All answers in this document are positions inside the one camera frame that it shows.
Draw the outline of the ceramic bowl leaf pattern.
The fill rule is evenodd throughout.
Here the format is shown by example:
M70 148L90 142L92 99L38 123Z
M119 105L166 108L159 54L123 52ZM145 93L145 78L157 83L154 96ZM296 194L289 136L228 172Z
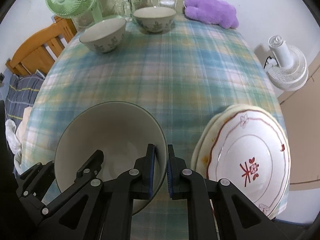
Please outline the ceramic bowl leaf pattern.
M113 101L93 106L77 116L61 135L54 158L57 187L60 192L67 190L96 150L104 154L97 177L102 181L116 179L146 155L148 144L156 147L153 194L157 194L168 162L167 141L160 124L133 103Z
M93 52L109 53L123 40L125 28L125 18L106 19L86 29L79 41Z
M175 16L176 10L167 7L145 7L133 13L136 23L149 33L169 30Z

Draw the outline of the white plate red flowers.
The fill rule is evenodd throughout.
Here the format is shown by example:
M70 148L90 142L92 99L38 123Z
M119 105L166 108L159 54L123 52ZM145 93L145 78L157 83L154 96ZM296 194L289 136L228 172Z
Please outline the white plate red flowers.
M244 108L224 118L207 151L206 177L228 179L273 219L283 208L291 157L286 135L267 111Z

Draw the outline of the cream plate yellow flowers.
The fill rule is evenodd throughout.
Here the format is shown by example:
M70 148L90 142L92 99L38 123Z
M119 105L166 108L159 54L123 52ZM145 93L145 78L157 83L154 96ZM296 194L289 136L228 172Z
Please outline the cream plate yellow flowers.
M269 113L260 107L243 104L231 105L221 113L214 115L205 126L191 158L191 169L202 175L203 178L207 178L207 166L209 163L212 146L216 141L216 137L219 134L220 128L231 117L244 110L260 111L269 116Z

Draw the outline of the white clothes pile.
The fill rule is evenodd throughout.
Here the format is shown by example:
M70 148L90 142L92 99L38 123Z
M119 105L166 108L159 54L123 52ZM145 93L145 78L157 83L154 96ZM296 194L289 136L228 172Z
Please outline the white clothes pile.
M21 169L22 163L22 150L25 141L25 132L27 129L27 122L31 114L32 107L24 109L22 120L17 126L14 120L8 119L5 122L5 136L9 147L14 155L14 168L19 175L23 173Z

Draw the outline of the blue plaid pillow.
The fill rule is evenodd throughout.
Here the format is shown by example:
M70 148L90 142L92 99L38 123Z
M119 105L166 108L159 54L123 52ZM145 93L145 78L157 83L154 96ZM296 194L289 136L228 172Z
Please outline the blue plaid pillow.
M24 77L12 75L5 100L6 119L13 120L17 126L20 124L24 110L33 107L44 80L45 75L38 70Z

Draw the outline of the plaid tablecloth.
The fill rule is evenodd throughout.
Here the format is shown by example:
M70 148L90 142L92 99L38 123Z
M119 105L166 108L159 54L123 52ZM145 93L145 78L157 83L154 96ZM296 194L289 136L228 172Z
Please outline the plaid tablecloth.
M209 120L231 105L261 107L284 125L270 80L237 30L181 15L159 34L128 23L112 52L90 51L78 36L63 50L31 111L22 169L53 160L74 118L109 101L134 103L150 112L175 155L187 163Z

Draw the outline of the wooden chair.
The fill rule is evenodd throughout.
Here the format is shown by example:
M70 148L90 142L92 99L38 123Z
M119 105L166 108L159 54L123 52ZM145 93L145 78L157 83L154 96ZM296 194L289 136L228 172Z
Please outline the wooden chair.
M34 74L37 70L47 74L55 60L45 46L49 47L54 56L59 57L65 48L60 38L64 38L68 43L76 33L71 19L54 16L54 23L23 42L5 65L12 73L19 76Z

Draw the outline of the beige door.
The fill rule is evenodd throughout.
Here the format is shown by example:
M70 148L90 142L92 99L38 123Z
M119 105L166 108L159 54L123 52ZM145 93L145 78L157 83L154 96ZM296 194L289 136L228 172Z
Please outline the beige door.
M279 98L291 151L290 190L319 188L319 55L306 84Z

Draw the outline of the white floor fan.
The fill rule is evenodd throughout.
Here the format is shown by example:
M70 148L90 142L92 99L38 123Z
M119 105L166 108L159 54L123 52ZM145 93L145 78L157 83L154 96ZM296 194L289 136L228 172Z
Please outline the white floor fan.
M264 64L264 71L271 83L283 91L297 91L308 80L309 70L305 55L296 46L287 44L280 36L268 39L272 53Z

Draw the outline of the purple plush toy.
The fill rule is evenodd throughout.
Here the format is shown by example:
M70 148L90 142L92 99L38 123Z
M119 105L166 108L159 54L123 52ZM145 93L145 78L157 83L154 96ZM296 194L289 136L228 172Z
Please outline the purple plush toy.
M236 8L221 0L184 0L184 14L191 20L236 29L239 21Z

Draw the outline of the cotton swab container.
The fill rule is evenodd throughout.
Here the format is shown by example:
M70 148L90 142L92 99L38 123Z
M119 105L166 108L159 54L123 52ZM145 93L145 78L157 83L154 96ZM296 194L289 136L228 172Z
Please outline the cotton swab container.
M174 0L159 0L159 6L175 9L176 3Z

